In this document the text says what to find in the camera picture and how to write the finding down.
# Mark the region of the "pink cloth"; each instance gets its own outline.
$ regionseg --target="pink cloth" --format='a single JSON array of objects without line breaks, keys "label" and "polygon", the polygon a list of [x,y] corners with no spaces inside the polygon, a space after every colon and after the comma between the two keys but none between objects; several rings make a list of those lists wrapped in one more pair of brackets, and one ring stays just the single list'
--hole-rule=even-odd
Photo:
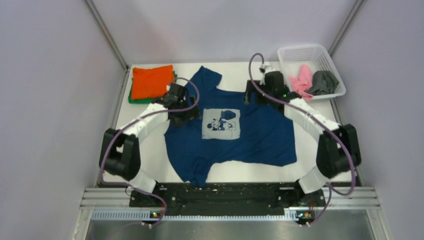
[{"label": "pink cloth", "polygon": [[314,96],[306,92],[312,87],[312,72],[308,65],[302,64],[297,77],[289,76],[288,80],[290,81],[291,89],[302,98],[311,99]]}]

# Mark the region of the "gray floor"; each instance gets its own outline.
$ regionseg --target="gray floor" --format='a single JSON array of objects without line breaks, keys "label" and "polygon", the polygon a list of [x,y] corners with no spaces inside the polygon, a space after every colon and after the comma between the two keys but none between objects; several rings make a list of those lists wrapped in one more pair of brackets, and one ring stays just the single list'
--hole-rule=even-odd
[{"label": "gray floor", "polygon": [[[93,221],[87,240],[104,240],[129,222]],[[365,211],[329,210],[311,228],[283,221],[164,221],[149,229],[134,224],[109,240],[373,240]]]}]

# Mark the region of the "blue t-shirt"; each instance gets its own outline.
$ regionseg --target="blue t-shirt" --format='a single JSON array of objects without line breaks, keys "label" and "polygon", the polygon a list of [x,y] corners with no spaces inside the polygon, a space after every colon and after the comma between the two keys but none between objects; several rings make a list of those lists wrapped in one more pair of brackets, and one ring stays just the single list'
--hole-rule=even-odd
[{"label": "blue t-shirt", "polygon": [[[217,89],[221,78],[200,67],[191,78],[200,92],[200,118],[180,127],[170,124],[165,133],[169,161],[179,177],[202,187],[214,163],[295,163],[293,122],[271,106],[245,104],[244,92]],[[196,95],[191,84],[186,87]]]}]

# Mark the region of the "folded orange cloth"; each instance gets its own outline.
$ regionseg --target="folded orange cloth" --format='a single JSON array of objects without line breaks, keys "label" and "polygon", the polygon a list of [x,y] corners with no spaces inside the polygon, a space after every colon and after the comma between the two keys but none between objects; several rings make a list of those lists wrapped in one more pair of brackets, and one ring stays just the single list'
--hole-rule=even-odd
[{"label": "folded orange cloth", "polygon": [[162,97],[167,92],[167,85],[174,79],[173,66],[161,66],[151,69],[132,69],[131,99],[148,99]]}]

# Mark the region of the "dark gray cloth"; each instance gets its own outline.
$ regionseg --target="dark gray cloth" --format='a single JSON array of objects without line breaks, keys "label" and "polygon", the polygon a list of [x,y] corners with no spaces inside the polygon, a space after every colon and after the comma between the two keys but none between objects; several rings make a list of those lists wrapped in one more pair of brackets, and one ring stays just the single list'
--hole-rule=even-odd
[{"label": "dark gray cloth", "polygon": [[331,71],[317,71],[312,77],[312,87],[306,92],[312,95],[333,94],[339,85],[339,80]]}]

